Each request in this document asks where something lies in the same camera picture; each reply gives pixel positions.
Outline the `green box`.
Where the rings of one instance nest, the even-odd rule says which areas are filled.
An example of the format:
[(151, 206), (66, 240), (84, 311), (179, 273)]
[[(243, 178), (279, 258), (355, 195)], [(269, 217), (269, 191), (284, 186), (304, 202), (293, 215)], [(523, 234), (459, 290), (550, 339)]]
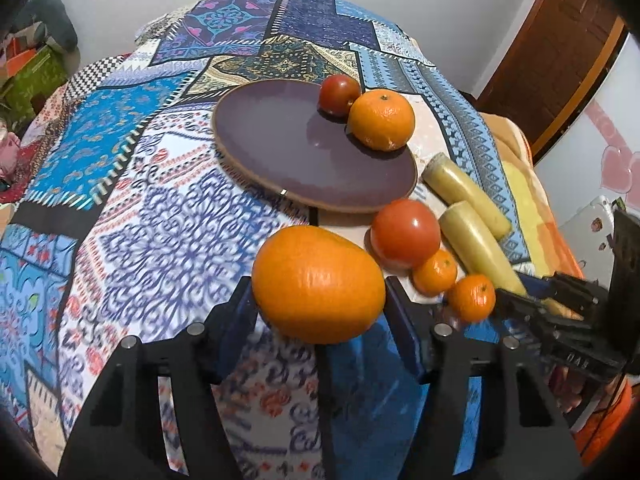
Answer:
[(61, 55), (42, 47), (1, 88), (1, 117), (12, 128), (30, 122), (66, 81)]

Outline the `brown wooden door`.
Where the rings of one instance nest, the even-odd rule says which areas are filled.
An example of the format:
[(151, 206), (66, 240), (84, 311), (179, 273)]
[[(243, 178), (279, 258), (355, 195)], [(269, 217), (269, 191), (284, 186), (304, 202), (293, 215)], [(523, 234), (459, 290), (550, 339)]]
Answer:
[(611, 0), (535, 0), (477, 104), (515, 122), (540, 159), (596, 93), (627, 34)]

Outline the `yellow banana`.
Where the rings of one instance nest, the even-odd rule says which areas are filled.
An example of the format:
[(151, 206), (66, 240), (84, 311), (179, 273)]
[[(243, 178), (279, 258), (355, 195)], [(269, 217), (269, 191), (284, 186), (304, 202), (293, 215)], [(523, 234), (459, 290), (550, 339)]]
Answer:
[(488, 226), (468, 202), (449, 206), (439, 218), (446, 241), (458, 257), (465, 276), (483, 274), (494, 284), (495, 290), (527, 297), (525, 286), (513, 270)]
[(437, 153), (426, 164), (422, 180), (447, 205), (468, 202), (496, 240), (512, 230), (512, 224), (491, 198), (447, 155)]

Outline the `small dark red tomato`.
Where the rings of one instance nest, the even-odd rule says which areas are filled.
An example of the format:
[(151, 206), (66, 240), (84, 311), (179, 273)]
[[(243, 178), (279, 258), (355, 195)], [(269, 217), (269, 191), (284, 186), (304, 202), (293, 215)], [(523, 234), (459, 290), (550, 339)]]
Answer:
[(318, 107), (333, 117), (346, 117), (360, 96), (360, 84), (356, 79), (343, 74), (331, 75), (320, 86)]

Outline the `dark purple plate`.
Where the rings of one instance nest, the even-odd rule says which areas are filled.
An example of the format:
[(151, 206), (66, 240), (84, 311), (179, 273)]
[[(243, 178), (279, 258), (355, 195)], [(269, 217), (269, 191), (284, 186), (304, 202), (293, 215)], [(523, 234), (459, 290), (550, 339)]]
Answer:
[(215, 105), (213, 132), (228, 162), (290, 200), (370, 214), (416, 187), (408, 148), (377, 152), (318, 109), (320, 86), (266, 79), (242, 84)]

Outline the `small mandarin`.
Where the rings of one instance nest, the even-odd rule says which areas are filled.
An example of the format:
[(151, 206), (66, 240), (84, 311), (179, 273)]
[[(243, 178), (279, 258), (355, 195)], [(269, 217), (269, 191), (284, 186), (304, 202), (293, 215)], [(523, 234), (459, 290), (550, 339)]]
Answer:
[(494, 310), (496, 291), (487, 276), (471, 274), (457, 281), (445, 298), (457, 318), (465, 323), (478, 323), (486, 320)]
[(440, 248), (431, 258), (411, 271), (414, 287), (427, 297), (443, 294), (456, 284), (457, 278), (457, 261), (444, 248)]

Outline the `medium orange on plate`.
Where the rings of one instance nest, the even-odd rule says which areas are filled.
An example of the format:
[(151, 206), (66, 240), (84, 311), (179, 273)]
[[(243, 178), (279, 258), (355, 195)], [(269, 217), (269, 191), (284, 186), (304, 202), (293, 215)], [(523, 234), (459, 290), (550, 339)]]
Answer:
[(407, 145), (416, 128), (416, 115), (400, 93), (376, 89), (363, 93), (350, 108), (347, 132), (367, 148), (392, 152)]

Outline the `large red tomato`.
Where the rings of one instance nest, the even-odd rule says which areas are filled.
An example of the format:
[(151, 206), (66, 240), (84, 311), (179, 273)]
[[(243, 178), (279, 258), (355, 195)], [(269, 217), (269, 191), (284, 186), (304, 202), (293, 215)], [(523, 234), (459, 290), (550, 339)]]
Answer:
[(418, 200), (394, 200), (376, 214), (370, 227), (373, 250), (392, 268), (420, 266), (436, 254), (441, 242), (434, 212)]

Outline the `patterned patchwork bedspread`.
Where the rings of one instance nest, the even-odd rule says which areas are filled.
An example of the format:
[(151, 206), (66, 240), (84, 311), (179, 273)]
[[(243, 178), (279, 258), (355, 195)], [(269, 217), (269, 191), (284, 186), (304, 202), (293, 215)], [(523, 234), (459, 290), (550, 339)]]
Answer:
[(520, 132), (471, 104), (398, 25), (346, 0), (201, 0), (160, 16), (132, 53), (83, 68), (38, 117), (46, 157), (1, 237), (1, 407), (47, 472), (108, 357), (165, 340), (226, 300), (277, 229), (307, 206), (250, 182), (218, 150), (219, 101), (246, 82), (343, 73), (402, 93), (424, 166), (448, 152), (529, 250), (536, 176)]

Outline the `white suitcase with stickers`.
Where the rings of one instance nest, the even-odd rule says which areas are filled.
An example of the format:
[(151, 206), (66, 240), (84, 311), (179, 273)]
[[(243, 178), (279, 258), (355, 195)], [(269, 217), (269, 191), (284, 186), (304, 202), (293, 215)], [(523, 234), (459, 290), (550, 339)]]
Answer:
[(597, 196), (564, 222), (560, 232), (585, 278), (608, 288), (614, 266), (612, 203)]

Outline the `large orange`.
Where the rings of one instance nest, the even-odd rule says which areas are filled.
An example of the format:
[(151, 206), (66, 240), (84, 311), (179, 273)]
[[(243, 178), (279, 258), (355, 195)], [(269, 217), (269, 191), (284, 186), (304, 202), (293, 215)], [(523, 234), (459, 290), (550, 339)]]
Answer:
[(318, 226), (288, 226), (259, 248), (252, 289), (262, 318), (306, 344), (363, 334), (385, 304), (381, 268), (358, 245)]

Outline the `orange yellow blanket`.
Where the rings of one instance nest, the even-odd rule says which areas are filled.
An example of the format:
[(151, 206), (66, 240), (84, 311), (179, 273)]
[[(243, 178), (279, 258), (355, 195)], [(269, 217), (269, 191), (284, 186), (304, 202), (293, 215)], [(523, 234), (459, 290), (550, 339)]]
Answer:
[[(532, 151), (522, 130), (511, 119), (480, 115), (496, 141), (506, 177), (514, 193), (518, 218), (538, 278), (556, 271), (582, 278), (584, 272), (561, 234), (533, 165)], [(634, 407), (631, 384), (611, 382), (585, 426), (574, 434), (582, 463), (590, 466), (605, 451)]]

